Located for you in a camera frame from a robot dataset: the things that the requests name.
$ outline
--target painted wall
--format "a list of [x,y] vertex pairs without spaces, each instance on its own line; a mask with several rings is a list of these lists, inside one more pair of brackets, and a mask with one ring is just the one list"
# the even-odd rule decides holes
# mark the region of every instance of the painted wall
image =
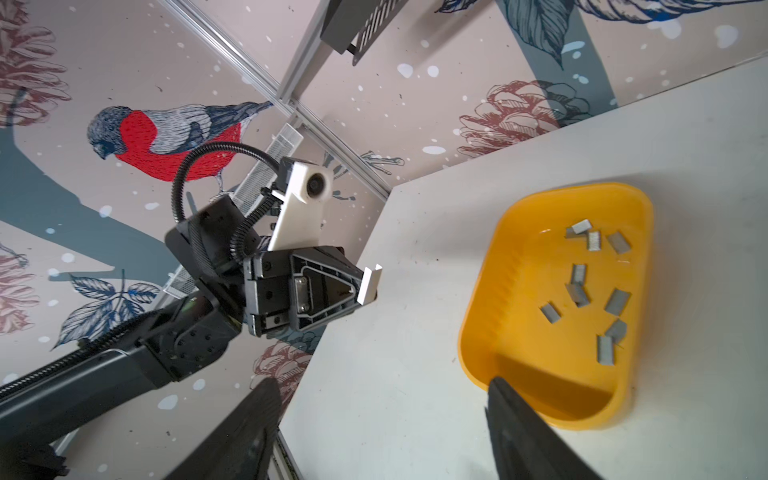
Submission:
[[[159,5],[0,0],[0,19],[5,383],[150,306],[177,266],[162,238],[173,226],[167,175],[186,150],[222,136],[266,148],[286,118]],[[326,162],[309,139],[296,155]],[[220,190],[218,170],[229,190],[253,166],[201,163],[187,184],[198,207]],[[382,204],[348,174],[334,189],[323,240],[356,260]],[[198,375],[86,425],[70,478],[165,475],[262,376],[280,377],[287,402],[320,334],[238,337]]]
[[[281,78],[318,1],[195,3]],[[409,0],[301,100],[358,154],[392,160],[394,185],[762,55],[767,16],[742,0]]]

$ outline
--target white table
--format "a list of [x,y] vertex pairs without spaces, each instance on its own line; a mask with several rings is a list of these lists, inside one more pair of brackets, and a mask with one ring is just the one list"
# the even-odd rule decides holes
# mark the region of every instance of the white table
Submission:
[[765,478],[766,79],[762,59],[397,187],[359,262],[379,299],[328,326],[280,427],[305,478],[496,478],[456,358],[485,251],[520,198],[604,180],[655,207],[634,408],[558,432],[605,478]]

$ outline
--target bird illustration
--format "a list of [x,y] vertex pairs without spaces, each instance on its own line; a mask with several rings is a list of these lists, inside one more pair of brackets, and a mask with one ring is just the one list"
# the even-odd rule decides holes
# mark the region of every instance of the bird illustration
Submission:
[[[107,107],[88,125],[88,141],[102,160],[114,154],[151,177],[173,181],[181,161],[194,148],[211,141],[240,141],[250,121],[271,102],[238,105],[184,105],[170,110]],[[187,180],[216,177],[235,153],[207,154],[191,168]]]

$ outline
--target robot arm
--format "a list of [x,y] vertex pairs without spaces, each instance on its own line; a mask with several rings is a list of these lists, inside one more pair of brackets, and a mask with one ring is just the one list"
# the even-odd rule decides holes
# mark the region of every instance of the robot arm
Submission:
[[[265,200],[282,201],[267,251],[256,251],[260,239],[252,226],[258,212],[243,217],[228,196],[188,219],[177,216],[175,206],[178,223],[165,243],[199,290],[0,387],[0,471],[18,470],[16,478],[65,475],[64,459],[53,453],[51,442],[215,362],[243,325],[255,336],[288,326],[306,331],[371,300],[359,294],[375,292],[378,276],[364,275],[341,248],[318,246],[331,172],[284,158],[277,173],[272,191],[264,192]],[[180,198],[180,191],[175,195]],[[234,248],[238,228],[243,235]],[[235,250],[244,258],[234,256]]]

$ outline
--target yellow tray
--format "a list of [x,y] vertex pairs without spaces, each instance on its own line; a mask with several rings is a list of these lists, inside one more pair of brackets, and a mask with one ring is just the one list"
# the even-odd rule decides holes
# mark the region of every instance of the yellow tray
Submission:
[[[583,237],[564,237],[585,218],[601,231],[599,252],[587,251]],[[551,425],[604,426],[621,410],[637,358],[653,229],[650,200],[624,184],[552,190],[513,205],[496,227],[459,333],[467,376],[486,390],[503,377]],[[608,243],[616,231],[630,252],[617,255]],[[581,308],[565,289],[574,263],[587,264],[591,303]],[[614,347],[614,366],[604,366],[597,337],[616,320],[604,311],[614,288],[631,293],[621,315],[627,335]],[[547,302],[561,314],[554,324],[539,309]]]

